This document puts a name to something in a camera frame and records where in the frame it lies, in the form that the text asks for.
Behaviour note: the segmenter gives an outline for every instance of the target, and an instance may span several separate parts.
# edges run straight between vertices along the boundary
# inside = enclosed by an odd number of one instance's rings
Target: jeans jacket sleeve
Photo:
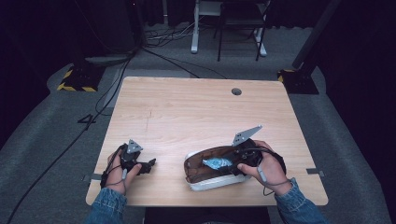
[[[103,188],[92,204],[92,210],[84,223],[122,223],[126,197],[115,190]]]
[[[275,196],[277,208],[286,223],[329,223],[318,208],[300,192],[295,178],[291,190]]]

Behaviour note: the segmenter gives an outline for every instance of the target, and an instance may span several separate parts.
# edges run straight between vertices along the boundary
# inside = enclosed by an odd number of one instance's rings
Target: table grommet hole
[[[242,91],[241,91],[241,89],[239,89],[239,88],[233,88],[233,89],[231,90],[231,92],[232,92],[234,95],[240,95],[240,94],[242,94]]]

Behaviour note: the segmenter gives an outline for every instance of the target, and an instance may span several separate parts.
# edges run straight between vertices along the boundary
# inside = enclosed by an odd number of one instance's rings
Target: black chair
[[[265,31],[265,14],[268,11],[270,4],[268,4],[268,6],[265,8],[264,12],[261,12],[257,3],[260,2],[249,0],[224,0],[222,2],[220,7],[219,23],[214,34],[214,38],[216,38],[218,30],[220,31],[218,62],[220,61],[223,29],[226,28],[233,28],[236,30],[251,30],[248,38],[253,36],[256,29],[258,30],[262,28],[256,56],[256,61],[259,60],[260,49],[262,47],[262,40]]]

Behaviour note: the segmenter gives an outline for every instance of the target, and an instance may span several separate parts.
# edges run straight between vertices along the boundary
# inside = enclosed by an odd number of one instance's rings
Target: hand
[[[111,161],[113,154],[111,154],[107,158],[107,163]],[[120,154],[121,154],[121,150],[119,150],[117,156],[114,158],[114,161],[109,168],[106,188],[113,189],[119,192],[120,194],[125,195],[126,190],[131,186],[132,180],[139,173],[140,168],[142,168],[142,164],[135,165],[134,168],[132,168],[132,170],[127,174],[126,178],[123,180],[122,168],[120,165]]]
[[[266,147],[272,150],[264,141],[254,140],[254,142],[257,147]],[[260,163],[260,166],[267,178],[266,183],[262,181],[262,178],[257,171],[257,167],[251,167],[244,163],[240,163],[238,164],[238,169],[244,174],[255,177],[262,185],[273,190],[276,195],[283,195],[291,189],[292,185],[286,178],[285,173],[283,173],[279,161],[277,161],[277,159],[271,154],[262,152],[262,162]]]

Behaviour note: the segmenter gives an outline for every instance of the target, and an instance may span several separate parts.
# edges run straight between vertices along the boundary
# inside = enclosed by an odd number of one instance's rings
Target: person's left hand
[[[111,158],[113,157],[113,154],[111,154],[107,158],[107,163],[110,162]],[[121,154],[121,150],[114,158],[113,164],[109,168],[106,188],[113,189],[119,192],[120,194],[125,195],[126,190],[131,186],[132,180],[139,173],[140,168],[142,168],[142,165],[141,164],[135,165],[134,168],[132,168],[132,170],[127,174],[126,178],[123,180],[122,168],[120,165],[120,154]]]

